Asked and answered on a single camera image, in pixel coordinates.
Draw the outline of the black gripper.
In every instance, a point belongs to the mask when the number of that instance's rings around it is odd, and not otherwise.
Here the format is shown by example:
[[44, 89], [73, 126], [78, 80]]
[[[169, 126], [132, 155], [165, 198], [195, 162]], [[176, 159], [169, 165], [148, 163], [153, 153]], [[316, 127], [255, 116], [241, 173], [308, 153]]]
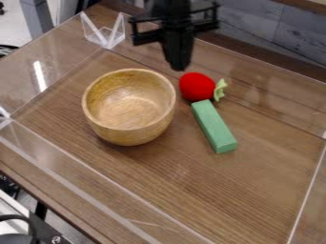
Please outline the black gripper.
[[[219, 27], [219, 7], [215, 0], [146, 0], [145, 11], [128, 18], [132, 44], [161, 42], [171, 68], [184, 71], [191, 61], [193, 35]], [[138, 32], [137, 25], [146, 22], [157, 22], [158, 28]]]

